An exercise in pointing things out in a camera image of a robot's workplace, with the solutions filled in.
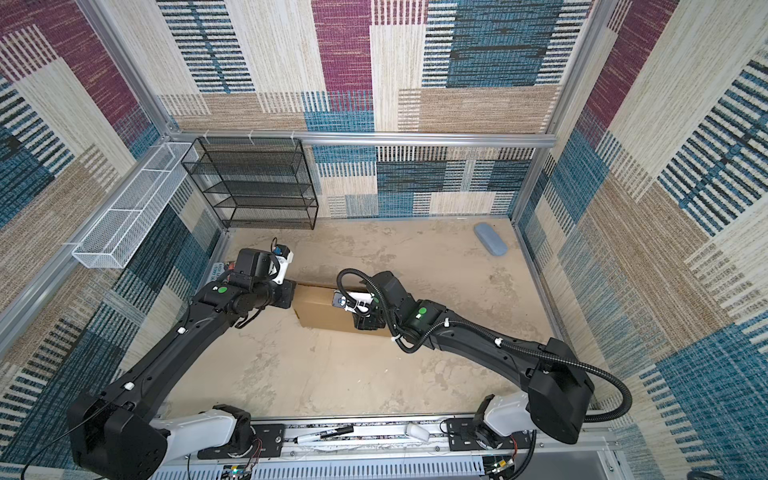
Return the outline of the brown cardboard box sheet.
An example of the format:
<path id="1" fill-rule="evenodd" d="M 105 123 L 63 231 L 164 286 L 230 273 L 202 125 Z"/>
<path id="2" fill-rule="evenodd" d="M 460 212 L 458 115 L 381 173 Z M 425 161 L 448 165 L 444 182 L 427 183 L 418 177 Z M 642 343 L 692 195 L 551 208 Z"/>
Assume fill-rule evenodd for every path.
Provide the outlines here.
<path id="1" fill-rule="evenodd" d="M 332 305 L 334 291 L 334 287 L 325 285 L 298 284 L 296 286 L 292 308 L 302 327 L 379 337 L 390 336 L 386 328 L 356 329 L 352 314 Z"/>

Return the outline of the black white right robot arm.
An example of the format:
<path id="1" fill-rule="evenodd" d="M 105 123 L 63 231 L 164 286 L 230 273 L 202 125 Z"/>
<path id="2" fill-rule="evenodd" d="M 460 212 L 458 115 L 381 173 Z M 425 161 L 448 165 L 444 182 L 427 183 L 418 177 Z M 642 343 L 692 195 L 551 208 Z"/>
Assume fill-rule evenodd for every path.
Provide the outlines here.
<path id="1" fill-rule="evenodd" d="M 389 272 L 371 277 L 346 268 L 337 285 L 353 275 L 372 294 L 372 310 L 383 319 L 405 353 L 425 347 L 477 363 L 527 394 L 526 410 L 538 430 L 565 444 L 575 444 L 585 423 L 594 383 L 584 364 L 555 338 L 541 344 L 500 334 L 473 323 L 448 307 L 416 300 Z"/>

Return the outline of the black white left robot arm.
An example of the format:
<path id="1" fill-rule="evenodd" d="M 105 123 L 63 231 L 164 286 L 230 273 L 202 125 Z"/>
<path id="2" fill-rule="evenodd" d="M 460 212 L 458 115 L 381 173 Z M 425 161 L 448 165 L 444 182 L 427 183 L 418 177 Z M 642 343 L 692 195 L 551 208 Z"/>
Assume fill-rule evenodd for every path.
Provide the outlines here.
<path id="1" fill-rule="evenodd" d="M 106 479 L 148 479 L 169 460 L 207 449 L 250 453 L 248 412 L 218 404 L 200 414 L 159 420 L 169 392 L 200 355 L 231 328 L 267 307 L 290 307 L 292 251 L 243 249 L 232 269 L 204 285 L 181 319 L 125 374 L 95 396 L 82 393 L 66 418 L 74 463 Z"/>

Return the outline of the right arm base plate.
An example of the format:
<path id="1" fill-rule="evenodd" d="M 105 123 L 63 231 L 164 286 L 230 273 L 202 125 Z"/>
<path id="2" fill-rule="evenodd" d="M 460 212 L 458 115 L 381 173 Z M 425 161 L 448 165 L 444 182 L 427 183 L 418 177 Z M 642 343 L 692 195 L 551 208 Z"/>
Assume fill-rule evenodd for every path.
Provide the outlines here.
<path id="1" fill-rule="evenodd" d="M 475 435 L 472 419 L 469 417 L 446 418 L 440 422 L 440 431 L 447 437 L 449 449 L 454 451 L 491 450 L 479 442 Z M 516 432 L 512 437 L 504 438 L 495 450 L 526 450 L 530 447 L 530 436 Z"/>

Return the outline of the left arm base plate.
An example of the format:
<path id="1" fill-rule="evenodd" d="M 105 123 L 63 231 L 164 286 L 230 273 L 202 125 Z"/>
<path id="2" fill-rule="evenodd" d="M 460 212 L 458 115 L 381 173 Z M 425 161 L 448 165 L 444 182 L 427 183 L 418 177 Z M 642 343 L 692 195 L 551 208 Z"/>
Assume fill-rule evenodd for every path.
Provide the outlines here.
<path id="1" fill-rule="evenodd" d="M 211 447 L 196 453 L 199 460 L 229 460 L 276 458 L 281 455 L 286 425 L 281 423 L 251 424 L 250 432 L 242 443 L 228 443 Z"/>

